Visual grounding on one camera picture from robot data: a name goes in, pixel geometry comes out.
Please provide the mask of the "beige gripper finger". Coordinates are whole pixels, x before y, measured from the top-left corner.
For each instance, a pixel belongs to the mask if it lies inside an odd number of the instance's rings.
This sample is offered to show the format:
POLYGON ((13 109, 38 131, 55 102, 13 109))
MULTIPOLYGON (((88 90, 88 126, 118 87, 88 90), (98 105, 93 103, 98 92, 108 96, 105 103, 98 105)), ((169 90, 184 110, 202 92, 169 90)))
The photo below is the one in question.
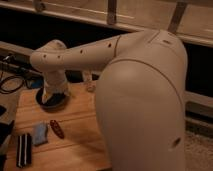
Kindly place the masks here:
POLYGON ((42 102, 47 102, 50 99, 50 93, 43 91, 42 93, 42 102))

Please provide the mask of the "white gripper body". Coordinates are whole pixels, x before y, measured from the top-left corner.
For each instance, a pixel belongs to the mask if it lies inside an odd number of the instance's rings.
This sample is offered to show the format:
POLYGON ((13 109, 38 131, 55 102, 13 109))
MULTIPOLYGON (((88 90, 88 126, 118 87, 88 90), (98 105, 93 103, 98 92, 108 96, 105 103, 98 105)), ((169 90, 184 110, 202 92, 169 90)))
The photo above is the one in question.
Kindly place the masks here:
POLYGON ((64 70, 44 72, 44 95, 69 94, 68 81, 64 70))

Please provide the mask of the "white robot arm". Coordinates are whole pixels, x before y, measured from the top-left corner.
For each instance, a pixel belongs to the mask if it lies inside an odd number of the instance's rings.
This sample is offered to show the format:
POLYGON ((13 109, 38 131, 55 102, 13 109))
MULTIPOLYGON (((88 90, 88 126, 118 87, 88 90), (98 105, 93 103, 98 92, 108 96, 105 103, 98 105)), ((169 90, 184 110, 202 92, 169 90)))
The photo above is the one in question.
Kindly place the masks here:
POLYGON ((187 53, 177 36, 145 30, 70 49, 55 40, 30 63, 51 94, 67 90, 67 70, 101 73, 96 116, 112 171, 186 171, 187 53))

